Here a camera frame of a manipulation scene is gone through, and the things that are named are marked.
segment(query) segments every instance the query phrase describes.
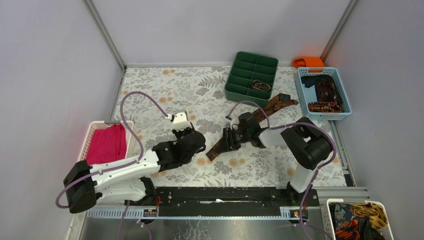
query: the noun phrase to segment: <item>gray wall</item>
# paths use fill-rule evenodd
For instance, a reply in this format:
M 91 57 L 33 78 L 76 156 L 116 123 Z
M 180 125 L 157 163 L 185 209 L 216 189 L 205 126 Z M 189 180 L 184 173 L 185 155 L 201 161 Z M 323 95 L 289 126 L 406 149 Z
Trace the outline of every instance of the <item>gray wall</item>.
M 349 0 L 94 0 L 127 64 L 231 65 L 236 52 L 320 56 Z
M 0 239 L 60 240 L 72 216 L 55 198 L 121 73 L 81 0 L 2 1 L 0 16 Z
M 422 0 L 362 0 L 327 61 L 353 108 L 339 126 L 357 182 L 402 240 L 423 237 L 423 13 Z

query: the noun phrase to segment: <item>orange fabric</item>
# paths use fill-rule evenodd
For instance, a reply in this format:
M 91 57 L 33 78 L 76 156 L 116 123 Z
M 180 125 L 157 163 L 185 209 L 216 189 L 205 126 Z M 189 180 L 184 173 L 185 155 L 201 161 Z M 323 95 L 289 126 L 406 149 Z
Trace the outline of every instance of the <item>orange fabric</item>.
M 321 58 L 317 56 L 306 56 L 306 57 L 299 57 L 293 60 L 293 66 L 295 68 L 300 67 L 325 67 L 323 61 Z

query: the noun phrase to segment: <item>reflective metal surface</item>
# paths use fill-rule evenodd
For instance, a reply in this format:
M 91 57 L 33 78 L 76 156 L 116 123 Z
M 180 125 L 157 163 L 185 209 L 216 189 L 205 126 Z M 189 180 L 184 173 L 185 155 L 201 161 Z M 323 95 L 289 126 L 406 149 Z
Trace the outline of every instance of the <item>reflective metal surface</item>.
M 309 223 L 323 226 L 321 211 L 309 209 Z M 80 240 L 116 240 L 119 219 L 86 218 Z M 303 240 L 308 239 L 300 225 L 285 220 L 155 220 L 148 226 L 154 240 Z M 325 235 L 306 227 L 314 240 Z M 125 220 L 121 240 L 148 240 L 148 231 L 135 220 Z

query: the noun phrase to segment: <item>pink cloth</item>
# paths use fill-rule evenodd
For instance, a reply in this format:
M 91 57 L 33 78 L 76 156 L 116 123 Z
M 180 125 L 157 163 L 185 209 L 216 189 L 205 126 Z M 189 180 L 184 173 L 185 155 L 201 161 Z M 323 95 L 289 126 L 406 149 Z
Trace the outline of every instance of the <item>pink cloth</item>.
M 115 124 L 94 131 L 85 159 L 88 165 L 107 164 L 124 159 L 126 152 L 125 128 L 122 124 Z

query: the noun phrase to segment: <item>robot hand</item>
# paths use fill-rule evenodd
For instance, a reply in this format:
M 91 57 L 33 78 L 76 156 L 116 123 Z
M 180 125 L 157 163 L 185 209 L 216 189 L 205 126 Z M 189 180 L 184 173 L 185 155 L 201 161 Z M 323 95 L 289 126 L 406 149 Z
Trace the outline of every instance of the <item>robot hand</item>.
M 69 212 L 80 213 L 97 203 L 150 203 L 156 196 L 155 187 L 150 178 L 142 176 L 188 164 L 194 154 L 205 150 L 205 137 L 188 121 L 186 111 L 168 115 L 168 119 L 177 139 L 158 143 L 140 159 L 132 156 L 91 166 L 85 160 L 77 162 L 63 180 L 65 188 L 81 176 L 90 177 L 66 191 Z

